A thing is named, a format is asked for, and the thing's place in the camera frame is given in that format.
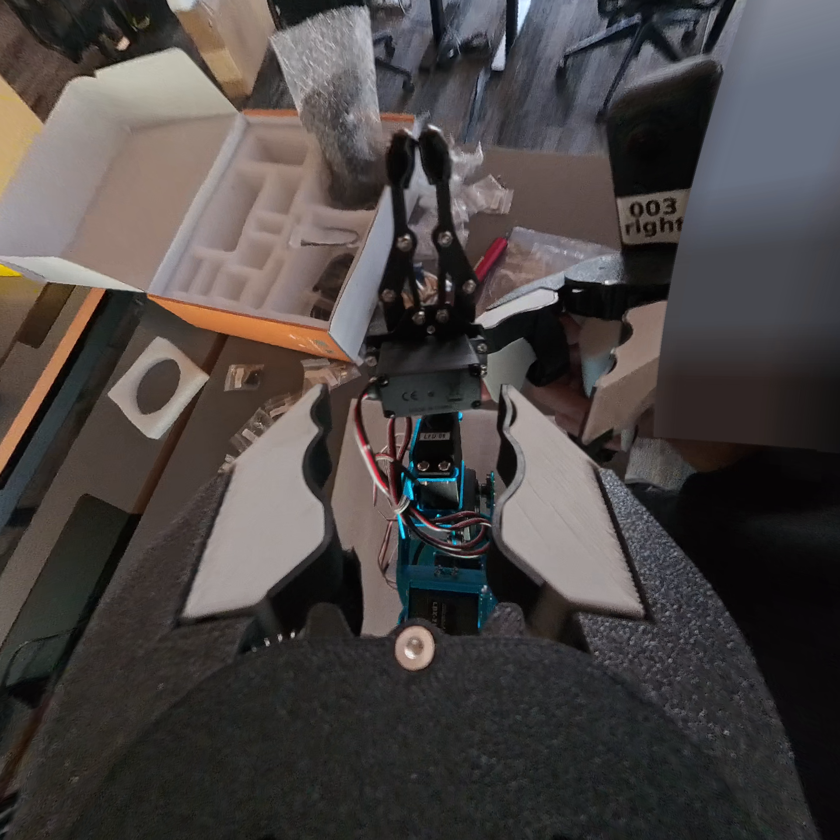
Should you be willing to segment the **large clear plastic bag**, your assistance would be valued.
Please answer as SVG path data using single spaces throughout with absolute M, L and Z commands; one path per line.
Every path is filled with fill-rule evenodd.
M 617 252 L 616 248 L 590 241 L 515 227 L 507 239 L 505 253 L 484 280 L 477 312 L 483 313 L 533 280 L 564 271 L 588 259 Z

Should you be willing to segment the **blue and black toy robot arm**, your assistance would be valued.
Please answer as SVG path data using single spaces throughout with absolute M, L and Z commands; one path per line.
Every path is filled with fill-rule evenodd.
M 487 581 L 495 480 L 466 466 L 464 411 L 481 407 L 486 343 L 478 280 L 455 230 L 444 135 L 395 133 L 385 156 L 393 237 L 378 291 L 384 331 L 369 331 L 371 380 L 353 410 L 374 492 L 391 509 L 379 565 L 399 623 L 477 635 L 496 606 Z

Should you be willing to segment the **tan cardboard box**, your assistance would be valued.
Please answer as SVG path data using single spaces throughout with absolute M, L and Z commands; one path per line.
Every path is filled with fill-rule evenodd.
M 267 1 L 168 1 L 230 99 L 248 98 L 276 30 Z

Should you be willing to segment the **grey foam sheet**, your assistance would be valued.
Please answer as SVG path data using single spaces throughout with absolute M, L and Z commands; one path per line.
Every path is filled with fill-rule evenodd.
M 329 450 L 334 459 L 331 505 L 344 550 L 360 561 L 364 618 L 362 633 L 383 636 L 397 623 L 399 595 L 386 583 L 377 563 L 386 531 L 385 503 L 373 504 L 373 484 L 354 440 L 355 400 L 337 392 L 330 396 L 332 432 Z M 652 519 L 630 490 L 610 469 L 598 467 L 608 506 L 631 565 L 646 616 L 655 614 L 655 578 L 666 562 L 680 562 L 680 553 L 667 533 Z

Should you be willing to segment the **person's right hand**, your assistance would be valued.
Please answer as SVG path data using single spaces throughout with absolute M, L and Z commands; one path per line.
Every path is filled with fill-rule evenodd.
M 556 424 L 582 443 L 591 401 L 583 393 L 581 384 L 574 381 L 553 384 L 546 391 L 545 400 L 550 405 Z M 625 451 L 620 434 L 605 438 L 600 442 L 593 440 L 586 447 L 603 458 L 607 457 L 606 453 L 611 455 Z

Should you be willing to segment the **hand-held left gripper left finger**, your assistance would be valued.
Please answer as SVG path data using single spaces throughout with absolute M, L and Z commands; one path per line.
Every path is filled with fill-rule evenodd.
M 304 621 L 311 606 L 349 603 L 326 493 L 331 428 L 329 389 L 316 385 L 236 459 L 181 620 Z

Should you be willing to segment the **orange box with white foam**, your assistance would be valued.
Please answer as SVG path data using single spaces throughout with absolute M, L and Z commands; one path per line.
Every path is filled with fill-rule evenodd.
M 362 359 L 393 236 L 339 208 L 292 111 L 239 112 L 166 49 L 67 83 L 2 196 L 2 264 L 139 292 L 200 329 Z

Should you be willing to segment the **red screwdriver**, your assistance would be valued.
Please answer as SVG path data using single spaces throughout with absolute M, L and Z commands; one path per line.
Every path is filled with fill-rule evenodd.
M 494 238 L 474 268 L 476 279 L 483 283 L 498 266 L 508 250 L 508 236 Z

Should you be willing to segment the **grey desk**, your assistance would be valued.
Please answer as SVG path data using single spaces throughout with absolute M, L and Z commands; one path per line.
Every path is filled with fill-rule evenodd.
M 474 218 L 468 252 L 480 257 L 516 226 L 617 247 L 610 166 L 597 156 L 489 149 L 488 171 L 513 189 L 508 216 Z M 102 582 L 164 531 L 213 478 L 229 439 L 265 400 L 297 391 L 303 354 L 198 329 L 122 292 L 107 295 L 104 319 L 122 322 L 96 370 L 110 373 L 82 416 L 29 525 L 2 570 L 2 671 L 31 639 L 76 627 Z M 142 435 L 107 397 L 153 339 L 171 341 L 209 379 L 167 435 Z

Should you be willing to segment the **wood-edged office table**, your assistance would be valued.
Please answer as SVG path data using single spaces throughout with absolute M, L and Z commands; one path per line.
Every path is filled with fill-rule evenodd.
M 59 336 L 2 435 L 2 531 L 30 523 L 37 507 L 25 504 L 30 487 L 101 392 L 142 306 L 136 294 L 92 290 Z

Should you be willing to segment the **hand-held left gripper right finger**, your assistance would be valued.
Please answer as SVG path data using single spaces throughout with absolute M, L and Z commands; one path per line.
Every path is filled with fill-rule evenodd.
M 644 620 L 594 460 L 513 385 L 500 388 L 497 434 L 496 556 L 573 612 Z

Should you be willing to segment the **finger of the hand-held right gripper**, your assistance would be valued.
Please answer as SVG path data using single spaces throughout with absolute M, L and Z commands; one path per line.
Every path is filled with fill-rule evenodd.
M 571 370 L 571 345 L 555 313 L 519 313 L 487 330 L 487 392 L 550 385 Z
M 570 315 L 618 320 L 625 310 L 625 265 L 619 254 L 580 262 L 516 289 L 476 318 L 483 329 L 515 314 L 556 308 Z

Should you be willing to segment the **bubble wrap bag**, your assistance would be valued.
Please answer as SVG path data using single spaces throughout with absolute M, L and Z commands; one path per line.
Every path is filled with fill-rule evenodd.
M 380 111 L 371 14 L 366 2 L 270 2 L 269 42 L 301 124 L 315 140 L 329 200 L 373 209 L 387 184 L 390 135 Z

